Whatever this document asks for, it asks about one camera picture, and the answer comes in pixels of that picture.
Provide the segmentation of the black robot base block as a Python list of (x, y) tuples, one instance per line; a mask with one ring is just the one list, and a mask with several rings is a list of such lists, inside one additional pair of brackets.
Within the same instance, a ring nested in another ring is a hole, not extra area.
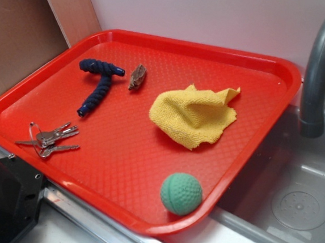
[(35, 227), (44, 174), (19, 157), (0, 159), (0, 243), (17, 243)]

